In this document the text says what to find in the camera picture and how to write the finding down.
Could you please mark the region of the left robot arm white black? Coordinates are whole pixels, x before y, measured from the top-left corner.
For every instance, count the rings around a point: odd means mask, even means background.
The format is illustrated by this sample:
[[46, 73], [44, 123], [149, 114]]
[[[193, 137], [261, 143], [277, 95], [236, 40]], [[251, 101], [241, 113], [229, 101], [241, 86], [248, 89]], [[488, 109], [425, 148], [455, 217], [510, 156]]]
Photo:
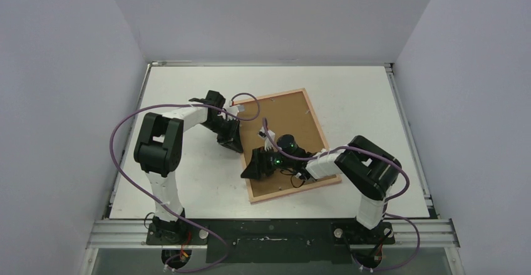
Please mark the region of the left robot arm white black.
[[133, 156], [146, 173], [156, 198], [152, 230], [157, 237], [179, 244], [188, 232], [175, 173], [182, 159], [184, 133], [202, 125], [215, 133], [219, 145], [242, 153], [237, 118], [241, 111], [239, 105], [225, 106], [225, 98], [219, 92], [209, 91], [205, 98], [192, 98], [172, 112], [144, 116]]

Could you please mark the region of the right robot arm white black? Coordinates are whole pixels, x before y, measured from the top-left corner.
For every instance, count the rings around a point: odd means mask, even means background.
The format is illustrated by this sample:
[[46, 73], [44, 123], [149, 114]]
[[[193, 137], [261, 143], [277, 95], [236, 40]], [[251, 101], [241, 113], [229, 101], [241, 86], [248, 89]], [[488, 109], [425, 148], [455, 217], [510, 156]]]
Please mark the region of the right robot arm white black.
[[260, 180], [276, 171], [286, 171], [307, 182], [343, 174], [361, 193], [354, 225], [356, 239], [369, 243], [378, 236], [389, 189], [401, 169], [398, 160], [361, 135], [345, 146], [315, 153], [300, 147], [291, 134], [275, 139], [269, 130], [258, 135], [264, 146], [252, 150], [241, 178]]

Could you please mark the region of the brown frame backing board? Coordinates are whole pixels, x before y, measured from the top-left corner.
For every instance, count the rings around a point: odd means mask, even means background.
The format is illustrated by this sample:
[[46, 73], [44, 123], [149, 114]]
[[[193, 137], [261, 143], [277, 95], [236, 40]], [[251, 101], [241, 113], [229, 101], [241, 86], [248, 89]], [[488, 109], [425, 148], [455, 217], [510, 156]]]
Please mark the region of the brown frame backing board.
[[[251, 161], [253, 149], [263, 147], [265, 144], [265, 141], [258, 136], [263, 117], [267, 118], [269, 130], [276, 134], [275, 140], [282, 135], [291, 134], [298, 146], [310, 153], [328, 147], [317, 115], [304, 89], [260, 96], [259, 105], [259, 117], [240, 124], [244, 167]], [[341, 183], [338, 175], [319, 180], [302, 180], [302, 175], [296, 174], [291, 167], [276, 169], [270, 175], [261, 175], [259, 179], [244, 180], [251, 204]]]

